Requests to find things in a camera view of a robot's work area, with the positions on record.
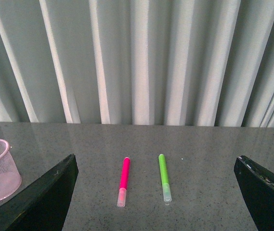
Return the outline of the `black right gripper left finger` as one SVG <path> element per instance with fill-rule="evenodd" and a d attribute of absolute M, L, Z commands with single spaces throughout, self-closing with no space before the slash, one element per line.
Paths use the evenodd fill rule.
<path fill-rule="evenodd" d="M 0 231 L 60 231 L 78 176 L 70 154 L 0 206 Z"/>

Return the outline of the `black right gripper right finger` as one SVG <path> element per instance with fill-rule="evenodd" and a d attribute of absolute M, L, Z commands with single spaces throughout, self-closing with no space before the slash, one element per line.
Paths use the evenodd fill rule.
<path fill-rule="evenodd" d="M 274 231 L 274 173 L 242 155 L 234 173 L 243 199 L 259 231 Z"/>

